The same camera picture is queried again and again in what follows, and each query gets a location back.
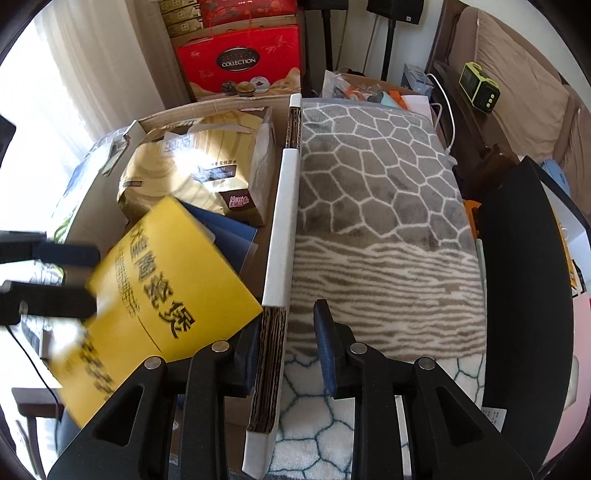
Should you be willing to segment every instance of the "oval logo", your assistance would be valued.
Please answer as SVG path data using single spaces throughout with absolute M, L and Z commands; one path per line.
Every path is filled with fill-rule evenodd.
M 253 68 L 260 59 L 261 56 L 252 48 L 234 47 L 217 56 L 217 66 L 229 72 L 241 72 Z

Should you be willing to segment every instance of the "patterned blanket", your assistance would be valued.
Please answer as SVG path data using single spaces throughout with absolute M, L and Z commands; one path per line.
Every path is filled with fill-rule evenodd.
M 326 397 L 312 307 L 386 356 L 427 355 L 481 404 L 486 326 L 470 227 L 431 122 L 370 103 L 303 101 L 287 360 L 269 472 L 350 477 L 353 400 Z M 405 472 L 410 460 L 405 432 Z

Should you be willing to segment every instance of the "triangular cutout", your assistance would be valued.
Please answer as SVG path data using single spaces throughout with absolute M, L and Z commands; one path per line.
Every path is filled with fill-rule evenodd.
M 439 398 L 450 442 L 454 447 L 475 442 L 483 437 L 478 425 L 472 421 L 446 388 L 437 387 L 437 397 Z
M 144 388 L 140 385 L 128 391 L 111 415 L 95 429 L 94 437 L 122 447 L 127 445 L 143 393 Z

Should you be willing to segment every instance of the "green and black device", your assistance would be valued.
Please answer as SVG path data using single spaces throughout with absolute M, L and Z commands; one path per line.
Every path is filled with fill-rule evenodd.
M 499 84 L 488 78 L 482 71 L 482 67 L 473 61 L 469 61 L 464 66 L 460 86 L 468 95 L 472 106 L 484 113 L 492 112 L 501 95 Z

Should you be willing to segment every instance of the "yellow booklet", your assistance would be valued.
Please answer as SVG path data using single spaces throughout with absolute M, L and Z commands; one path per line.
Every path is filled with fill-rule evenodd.
M 262 312 L 211 237 L 172 197 L 121 239 L 88 288 L 96 317 L 82 340 L 50 362 L 80 427 L 149 356 L 191 357 Z

